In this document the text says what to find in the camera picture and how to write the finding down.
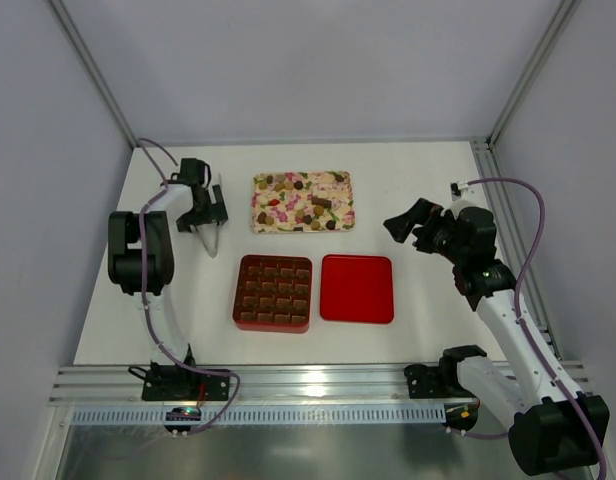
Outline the metal tongs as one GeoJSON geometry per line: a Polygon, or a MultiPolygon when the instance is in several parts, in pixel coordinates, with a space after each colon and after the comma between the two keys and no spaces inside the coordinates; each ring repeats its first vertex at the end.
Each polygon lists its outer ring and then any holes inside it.
{"type": "Polygon", "coordinates": [[[210,258],[215,258],[219,247],[219,233],[221,222],[220,218],[220,200],[222,179],[221,175],[217,174],[209,183],[206,192],[209,200],[209,216],[210,221],[197,227],[197,233],[202,242],[204,249],[210,258]]]}

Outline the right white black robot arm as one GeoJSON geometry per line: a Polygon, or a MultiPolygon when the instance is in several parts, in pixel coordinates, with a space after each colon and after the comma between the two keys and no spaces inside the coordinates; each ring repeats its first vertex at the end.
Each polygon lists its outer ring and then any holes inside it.
{"type": "Polygon", "coordinates": [[[597,465],[605,478],[609,409],[567,374],[534,324],[518,277],[497,257],[493,214],[466,200],[443,208],[420,198],[383,226],[394,241],[413,236],[417,251],[447,259],[458,292],[497,340],[512,379],[475,345],[445,350],[438,367],[450,388],[469,392],[495,416],[521,470],[536,476],[597,465]]]}

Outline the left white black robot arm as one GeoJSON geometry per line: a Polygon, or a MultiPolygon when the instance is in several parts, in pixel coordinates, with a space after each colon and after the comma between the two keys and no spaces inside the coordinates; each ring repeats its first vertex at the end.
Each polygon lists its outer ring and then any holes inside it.
{"type": "Polygon", "coordinates": [[[108,218],[107,271],[110,281],[133,298],[151,343],[147,367],[128,373],[143,383],[144,401],[221,401],[229,396],[226,370],[198,367],[177,320],[170,292],[175,274],[177,233],[218,231],[228,220],[220,182],[210,165],[183,158],[179,170],[142,209],[114,211],[108,218]]]}

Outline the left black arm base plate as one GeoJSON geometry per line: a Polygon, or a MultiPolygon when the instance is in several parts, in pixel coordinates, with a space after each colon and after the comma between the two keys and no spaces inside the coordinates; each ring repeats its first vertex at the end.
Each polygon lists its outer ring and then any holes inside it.
{"type": "Polygon", "coordinates": [[[176,365],[152,364],[150,369],[129,367],[143,382],[141,399],[146,402],[227,401],[230,376],[227,370],[196,373],[176,365]]]}

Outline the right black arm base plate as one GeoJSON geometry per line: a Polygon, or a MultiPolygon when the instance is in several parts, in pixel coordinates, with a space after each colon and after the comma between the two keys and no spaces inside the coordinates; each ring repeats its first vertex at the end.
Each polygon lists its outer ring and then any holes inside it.
{"type": "Polygon", "coordinates": [[[472,398],[473,394],[463,388],[456,373],[450,373],[438,365],[412,364],[404,368],[404,376],[410,399],[472,398]]]}

